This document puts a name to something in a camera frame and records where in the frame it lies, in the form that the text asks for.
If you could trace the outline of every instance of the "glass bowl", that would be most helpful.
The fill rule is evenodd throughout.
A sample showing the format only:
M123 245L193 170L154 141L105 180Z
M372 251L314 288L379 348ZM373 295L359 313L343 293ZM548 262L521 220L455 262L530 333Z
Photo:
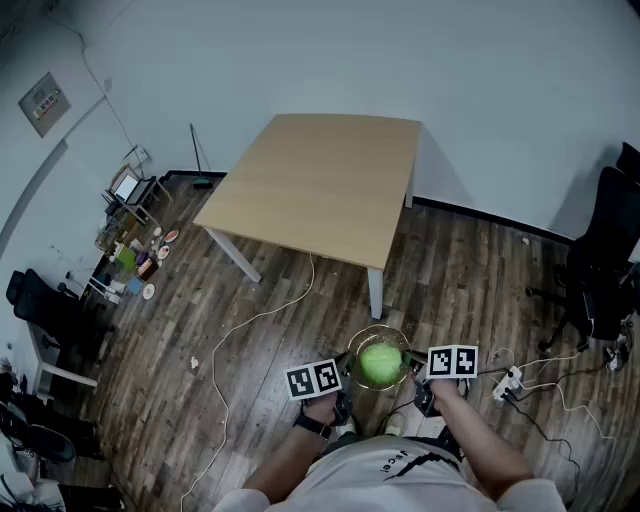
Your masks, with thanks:
M362 351L367 347L379 343L386 343L387 345L396 347L400 352L411 350L406 336L398 329L394 329L388 325L371 325L354 334L347 348L349 352L352 352L356 356L356 364L351 372L351 376L359 386L374 391L384 391L391 389L396 384L400 384L407 377L410 370L407 365L401 364L400 371L394 382L382 385L369 381L360 366L360 354L362 354Z

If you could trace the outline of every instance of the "green ball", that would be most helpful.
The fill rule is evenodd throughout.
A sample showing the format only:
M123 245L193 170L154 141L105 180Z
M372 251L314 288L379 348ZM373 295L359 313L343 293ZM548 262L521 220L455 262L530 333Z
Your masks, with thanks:
M360 367L364 376L380 386L393 384L400 372L402 355L386 343L377 343L365 348L360 354Z

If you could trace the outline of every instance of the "white wall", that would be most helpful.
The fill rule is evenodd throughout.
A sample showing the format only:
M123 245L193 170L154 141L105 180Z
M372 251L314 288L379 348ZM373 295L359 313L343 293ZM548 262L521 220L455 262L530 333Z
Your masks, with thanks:
M417 194L579 236L594 165L640 146L625 0L127 5L66 8L157 172L195 167L190 121L228 169L277 112L406 117L426 129Z
M36 171L64 135L96 104L102 93L84 67L78 36L46 20L36 20L0 62L0 226ZM40 138L18 101L51 72L71 108Z
M0 250L0 356L9 356L16 366L26 368L33 362L29 332L4 298L11 273L33 268L53 287L69 270L91 273L101 256L94 245L106 207L100 193L120 167L128 143L83 63L76 35L38 20L3 52L0 227L6 228L10 219L12 229L8 239L3 231L6 244ZM48 71L71 108L40 138L18 101ZM58 148L57 157L47 159L54 148ZM49 161L52 165L43 166ZM83 289L67 284L76 292ZM9 343L12 351L7 349Z

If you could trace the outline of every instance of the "wristwatch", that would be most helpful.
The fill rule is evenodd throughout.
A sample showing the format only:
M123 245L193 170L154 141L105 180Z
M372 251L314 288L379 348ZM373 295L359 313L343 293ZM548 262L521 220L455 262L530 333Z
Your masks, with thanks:
M331 435L331 427L325 425L324 423L320 423L313 418L309 418L309 416L305 416L304 413L300 413L298 415L293 426L295 427L296 425L302 428L306 428L307 430L310 430L314 434L318 434L325 439L329 439L329 436Z

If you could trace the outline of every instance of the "wooden table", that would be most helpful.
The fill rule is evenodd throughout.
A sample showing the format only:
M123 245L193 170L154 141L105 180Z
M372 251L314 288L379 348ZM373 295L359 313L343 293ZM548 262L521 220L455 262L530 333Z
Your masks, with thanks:
M421 124L339 114L276 115L194 223L253 280L225 233L367 267L371 315L403 200L411 207Z

